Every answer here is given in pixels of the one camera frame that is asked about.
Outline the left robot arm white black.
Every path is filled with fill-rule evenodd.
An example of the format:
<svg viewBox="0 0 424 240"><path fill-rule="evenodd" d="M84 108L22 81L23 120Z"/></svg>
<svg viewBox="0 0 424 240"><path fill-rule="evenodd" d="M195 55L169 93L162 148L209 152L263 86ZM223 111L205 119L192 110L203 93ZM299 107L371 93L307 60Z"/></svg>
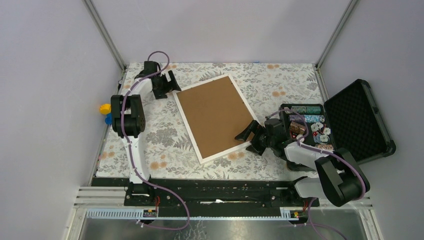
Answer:
<svg viewBox="0 0 424 240"><path fill-rule="evenodd" d="M110 98L111 126L123 142L130 169L129 184L125 192L127 204L158 204L162 193L167 197L181 199L171 189L151 181L145 157L146 147L142 141L146 129L142 98L152 93L155 99L161 100L167 98L168 93L181 89L173 72L165 74L164 70L158 62L146 60L143 70L136 75L127 92Z"/></svg>

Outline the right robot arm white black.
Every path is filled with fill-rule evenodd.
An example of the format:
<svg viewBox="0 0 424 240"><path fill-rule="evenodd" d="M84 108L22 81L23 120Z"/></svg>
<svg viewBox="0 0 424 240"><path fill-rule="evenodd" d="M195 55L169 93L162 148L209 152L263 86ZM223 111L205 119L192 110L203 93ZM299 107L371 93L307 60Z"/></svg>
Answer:
<svg viewBox="0 0 424 240"><path fill-rule="evenodd" d="M301 205L307 198L326 198L341 207L362 199L371 186L353 155L345 148L329 151L291 138L281 120L270 118L262 126L253 120L235 140L246 142L252 135L249 152L262 155L269 148L274 155L287 162L306 166L317 172L317 177L306 177L287 191L287 201Z"/></svg>

